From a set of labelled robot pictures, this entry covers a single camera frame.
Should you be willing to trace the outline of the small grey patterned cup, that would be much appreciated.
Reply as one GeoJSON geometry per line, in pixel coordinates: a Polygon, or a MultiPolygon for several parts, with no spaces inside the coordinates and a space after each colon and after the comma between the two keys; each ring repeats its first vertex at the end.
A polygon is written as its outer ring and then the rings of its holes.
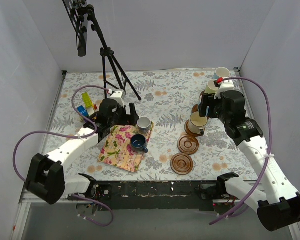
{"type": "Polygon", "coordinates": [[[146,116],[140,117],[139,120],[137,121],[138,130],[142,134],[146,134],[150,130],[151,125],[152,125],[151,120],[146,116]]]}

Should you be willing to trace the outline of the white mug green handle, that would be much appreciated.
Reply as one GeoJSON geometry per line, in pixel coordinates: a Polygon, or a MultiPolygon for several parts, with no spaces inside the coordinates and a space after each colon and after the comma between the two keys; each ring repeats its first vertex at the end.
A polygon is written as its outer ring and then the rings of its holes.
{"type": "Polygon", "coordinates": [[[205,93],[206,94],[215,94],[218,90],[219,87],[215,85],[216,79],[211,79],[207,82],[206,88],[205,88],[205,93]]]}

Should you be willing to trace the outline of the dark blue mug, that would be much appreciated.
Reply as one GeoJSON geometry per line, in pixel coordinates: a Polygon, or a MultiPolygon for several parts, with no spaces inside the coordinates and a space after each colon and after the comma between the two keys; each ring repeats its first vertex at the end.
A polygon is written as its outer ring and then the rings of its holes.
{"type": "Polygon", "coordinates": [[[146,137],[142,134],[135,134],[131,137],[130,146],[136,153],[148,153],[146,137]]]}

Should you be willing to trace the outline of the brown wooden coaster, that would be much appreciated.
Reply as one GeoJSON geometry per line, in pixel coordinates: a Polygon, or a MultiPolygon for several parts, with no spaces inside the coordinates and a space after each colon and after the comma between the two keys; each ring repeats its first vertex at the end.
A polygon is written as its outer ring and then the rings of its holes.
{"type": "Polygon", "coordinates": [[[193,133],[190,131],[189,127],[188,127],[188,124],[189,124],[189,120],[187,120],[184,124],[184,130],[185,132],[188,134],[188,135],[191,135],[193,137],[200,137],[200,136],[203,136],[205,134],[205,130],[204,129],[200,129],[199,130],[199,133],[193,133]]]}
{"type": "Polygon", "coordinates": [[[194,105],[194,106],[192,107],[191,113],[193,114],[193,113],[195,113],[195,112],[197,112],[197,111],[198,111],[198,104],[196,104],[196,105],[194,105]]]}
{"type": "Polygon", "coordinates": [[[195,154],[199,149],[199,142],[198,140],[191,135],[183,135],[179,138],[177,142],[178,149],[187,155],[195,154]]]}
{"type": "Polygon", "coordinates": [[[189,155],[178,153],[172,156],[170,166],[176,174],[187,175],[193,170],[194,162],[189,155]]]}

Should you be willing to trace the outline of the white mug light blue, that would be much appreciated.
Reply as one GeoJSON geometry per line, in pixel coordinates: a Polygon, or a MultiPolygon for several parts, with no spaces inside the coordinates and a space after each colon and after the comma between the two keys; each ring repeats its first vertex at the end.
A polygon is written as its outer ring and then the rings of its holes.
{"type": "Polygon", "coordinates": [[[228,78],[231,75],[231,72],[226,67],[218,67],[215,69],[213,79],[219,79],[219,78],[228,78]]]}

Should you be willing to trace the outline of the cream enamel mug dark rim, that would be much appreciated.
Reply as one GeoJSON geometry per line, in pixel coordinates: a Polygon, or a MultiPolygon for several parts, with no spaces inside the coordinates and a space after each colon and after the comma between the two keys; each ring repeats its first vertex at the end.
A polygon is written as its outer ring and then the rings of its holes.
{"type": "Polygon", "coordinates": [[[206,116],[201,117],[200,113],[194,112],[189,117],[188,129],[196,135],[203,136],[205,133],[208,118],[206,116]]]}

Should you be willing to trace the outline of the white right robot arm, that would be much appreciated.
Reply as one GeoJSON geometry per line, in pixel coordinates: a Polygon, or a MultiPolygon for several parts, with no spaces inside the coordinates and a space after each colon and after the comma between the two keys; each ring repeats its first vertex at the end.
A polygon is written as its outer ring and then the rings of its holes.
{"type": "Polygon", "coordinates": [[[258,123],[246,116],[245,97],[236,90],[204,93],[200,97],[200,116],[219,119],[227,135],[245,155],[255,173],[257,184],[264,191],[250,186],[234,172],[217,177],[216,185],[203,190],[210,196],[227,199],[231,195],[240,199],[258,216],[270,232],[300,222],[300,192],[294,187],[270,154],[270,143],[258,123]]]}

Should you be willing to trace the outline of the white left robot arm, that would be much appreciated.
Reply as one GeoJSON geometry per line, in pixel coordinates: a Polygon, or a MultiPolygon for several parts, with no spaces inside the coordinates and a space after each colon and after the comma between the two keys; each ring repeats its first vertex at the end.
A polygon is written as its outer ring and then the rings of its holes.
{"type": "Polygon", "coordinates": [[[96,196],[97,181],[84,173],[66,177],[65,171],[82,154],[99,144],[116,126],[134,126],[139,120],[135,104],[122,106],[114,99],[104,99],[99,110],[85,119],[79,132],[57,149],[42,155],[36,154],[30,163],[25,189],[53,205],[64,195],[77,194],[85,200],[96,196]]]}

